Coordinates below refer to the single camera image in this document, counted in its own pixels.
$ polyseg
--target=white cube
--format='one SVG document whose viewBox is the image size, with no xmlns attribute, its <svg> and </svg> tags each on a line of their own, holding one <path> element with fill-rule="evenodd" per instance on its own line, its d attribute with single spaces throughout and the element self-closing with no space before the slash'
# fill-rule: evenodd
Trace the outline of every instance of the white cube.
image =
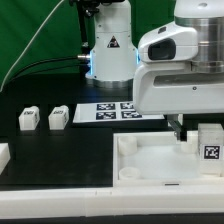
<svg viewBox="0 0 224 224">
<path fill-rule="evenodd" d="M 63 130 L 69 120 L 67 106 L 55 107 L 48 117 L 50 130 Z"/>
<path fill-rule="evenodd" d="M 8 144 L 0 144 L 0 175 L 10 160 Z"/>
<path fill-rule="evenodd" d="M 224 131 L 221 124 L 199 124 L 200 172 L 221 175 L 223 165 Z"/>
<path fill-rule="evenodd" d="M 21 131 L 35 130 L 40 121 L 39 108 L 34 106 L 25 108 L 19 116 L 19 125 Z"/>
</svg>

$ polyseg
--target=black cable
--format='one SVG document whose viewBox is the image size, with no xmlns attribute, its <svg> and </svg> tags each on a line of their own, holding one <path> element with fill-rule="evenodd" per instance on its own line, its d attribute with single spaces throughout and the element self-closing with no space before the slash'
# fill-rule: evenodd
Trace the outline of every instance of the black cable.
<svg viewBox="0 0 224 224">
<path fill-rule="evenodd" d="M 85 64 L 73 64 L 73 65 L 67 65 L 67 66 L 61 66 L 61 67 L 56 67 L 56 68 L 49 68 L 49 69 L 43 69 L 43 70 L 39 70 L 39 71 L 35 71 L 35 72 L 31 72 L 28 74 L 24 74 L 25 75 L 34 75 L 34 74 L 38 74 L 40 72 L 49 72 L 49 71 L 53 71 L 53 70 L 59 70 L 59 69 L 64 69 L 64 68 L 71 68 L 71 67 L 79 67 L 79 66 L 86 66 Z M 17 76 L 17 77 L 13 77 L 13 79 L 11 79 L 11 81 L 14 81 L 15 79 L 19 78 L 21 76 Z"/>
<path fill-rule="evenodd" d="M 46 59 L 46 60 L 41 60 L 41 61 L 37 61 L 37 62 L 34 62 L 30 65 L 27 65 L 26 67 L 20 69 L 19 71 L 17 71 L 13 77 L 16 78 L 18 77 L 21 73 L 23 73 L 24 71 L 30 69 L 30 68 L 33 68 L 35 66 L 38 66 L 38 65 L 43 65 L 43 64 L 47 64 L 47 63 L 54 63 L 54 62 L 61 62 L 61 61 L 70 61 L 70 60 L 75 60 L 77 59 L 77 57 L 64 57 L 64 58 L 52 58 L 52 59 Z"/>
<path fill-rule="evenodd" d="M 101 3 L 101 4 L 104 6 L 110 6 L 110 5 L 112 5 L 112 2 L 111 3 Z"/>
<path fill-rule="evenodd" d="M 79 18 L 79 29 L 81 33 L 81 40 L 82 43 L 88 43 L 87 33 L 86 33 L 86 24 L 85 24 L 85 17 L 82 9 L 82 2 L 76 2 L 76 8 L 78 11 L 78 18 Z"/>
</svg>

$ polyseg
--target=small white block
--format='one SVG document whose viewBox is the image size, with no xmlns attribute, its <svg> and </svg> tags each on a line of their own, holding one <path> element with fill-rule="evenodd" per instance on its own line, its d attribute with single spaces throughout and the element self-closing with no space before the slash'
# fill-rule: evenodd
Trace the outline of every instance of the small white block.
<svg viewBox="0 0 224 224">
<path fill-rule="evenodd" d="M 35 130 L 40 121 L 38 107 L 25 108 L 19 116 L 19 125 L 21 131 Z"/>
<path fill-rule="evenodd" d="M 69 120 L 67 106 L 55 107 L 48 117 L 50 130 L 63 130 Z"/>
<path fill-rule="evenodd" d="M 0 144 L 0 175 L 10 160 L 8 144 Z"/>
<path fill-rule="evenodd" d="M 135 154 L 138 151 L 137 138 L 135 136 L 122 136 L 118 139 L 119 152 L 123 156 Z"/>
<path fill-rule="evenodd" d="M 141 179 L 141 172 L 135 167 L 125 167 L 119 171 L 120 180 L 137 180 Z"/>
<path fill-rule="evenodd" d="M 199 124 L 200 172 L 221 175 L 223 164 L 224 131 L 221 124 Z"/>
<path fill-rule="evenodd" d="M 198 132 L 188 131 L 187 142 L 179 142 L 181 145 L 181 151 L 188 154 L 195 154 L 198 152 Z"/>
</svg>

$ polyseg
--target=cable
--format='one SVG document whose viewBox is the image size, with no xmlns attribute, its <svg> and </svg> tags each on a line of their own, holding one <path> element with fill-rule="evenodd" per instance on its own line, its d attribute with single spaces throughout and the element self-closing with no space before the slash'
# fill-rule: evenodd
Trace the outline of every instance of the cable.
<svg viewBox="0 0 224 224">
<path fill-rule="evenodd" d="M 30 69 L 30 68 L 33 68 L 35 66 L 38 66 L 38 65 L 43 65 L 43 64 L 47 64 L 47 63 L 54 63 L 54 62 L 60 62 L 60 61 L 70 61 L 70 60 L 75 60 L 77 59 L 77 57 L 64 57 L 64 58 L 52 58 L 52 59 L 46 59 L 46 60 L 41 60 L 41 61 L 37 61 L 37 62 L 34 62 L 30 65 L 27 65 L 26 67 L 20 69 L 18 72 L 16 72 L 14 74 L 14 78 L 18 77 L 21 73 L 23 73 L 24 71 Z"/>
<path fill-rule="evenodd" d="M 5 78 L 3 79 L 2 85 L 1 85 L 1 89 L 0 92 L 2 92 L 4 85 L 10 75 L 10 73 L 12 72 L 12 70 L 15 68 L 15 66 L 19 63 L 19 61 L 21 60 L 21 58 L 25 55 L 25 53 L 27 52 L 27 50 L 29 49 L 29 47 L 31 46 L 31 44 L 33 43 L 33 41 L 36 39 L 37 35 L 40 33 L 40 31 L 42 30 L 42 28 L 45 26 L 45 24 L 48 22 L 48 20 L 51 18 L 51 16 L 54 14 L 54 12 L 61 6 L 61 4 L 64 2 L 65 0 L 61 0 L 55 7 L 54 9 L 51 11 L 51 13 L 47 16 L 47 18 L 44 20 L 44 22 L 41 24 L 41 26 L 39 27 L 39 29 L 37 30 L 37 32 L 34 34 L 34 36 L 32 37 L 32 39 L 30 40 L 30 42 L 28 43 L 28 45 L 26 46 L 26 48 L 23 50 L 23 52 L 21 53 L 21 55 L 18 57 L 18 59 L 15 61 L 15 63 L 12 65 L 12 67 L 9 69 L 9 71 L 7 72 L 7 74 L 5 75 Z"/>
<path fill-rule="evenodd" d="M 76 67 L 76 66 L 79 67 L 79 66 L 86 66 L 86 65 L 84 65 L 84 64 L 83 65 L 82 64 L 72 64 L 72 65 L 66 65 L 66 66 L 61 66 L 61 67 L 56 67 L 56 68 L 43 69 L 43 70 L 28 73 L 28 74 L 29 75 L 35 75 L 35 74 L 38 74 L 40 72 L 49 72 L 49 71 L 53 71 L 53 70 L 59 70 L 59 69 L 64 69 L 64 68 L 72 68 L 72 67 Z M 17 77 L 14 76 L 11 81 L 14 81 L 15 79 L 17 79 L 19 77 L 20 76 L 17 76 Z"/>
<path fill-rule="evenodd" d="M 80 29 L 80 33 L 81 33 L 82 43 L 83 44 L 86 43 L 89 46 L 87 33 L 86 33 L 85 18 L 84 18 L 84 13 L 83 13 L 83 9 L 82 9 L 82 2 L 77 1 L 76 8 L 78 11 L 79 29 Z"/>
<path fill-rule="evenodd" d="M 101 3 L 101 4 L 104 6 L 110 6 L 110 5 L 112 5 L 112 2 L 111 3 Z"/>
</svg>

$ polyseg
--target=paper sheet with markers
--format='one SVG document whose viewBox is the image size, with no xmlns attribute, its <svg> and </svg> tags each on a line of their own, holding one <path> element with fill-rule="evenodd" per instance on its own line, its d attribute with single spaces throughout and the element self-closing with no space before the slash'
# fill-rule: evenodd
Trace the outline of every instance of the paper sheet with markers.
<svg viewBox="0 0 224 224">
<path fill-rule="evenodd" d="M 164 119 L 163 115 L 140 115 L 132 102 L 78 104 L 73 123 Z"/>
</svg>

